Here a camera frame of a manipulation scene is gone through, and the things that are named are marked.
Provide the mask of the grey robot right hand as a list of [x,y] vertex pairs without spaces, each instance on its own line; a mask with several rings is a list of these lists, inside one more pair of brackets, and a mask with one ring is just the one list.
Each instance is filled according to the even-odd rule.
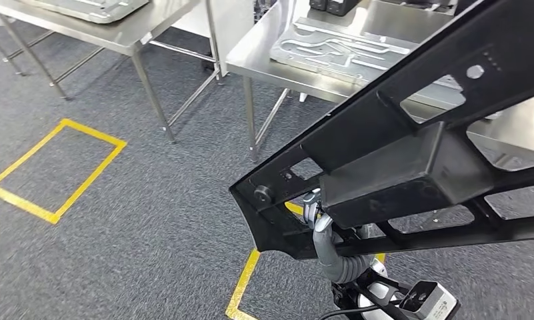
[[340,283],[343,262],[333,242],[333,220],[322,212],[321,190],[316,188],[303,196],[303,220],[313,230],[313,243],[318,262],[325,276],[334,283]]

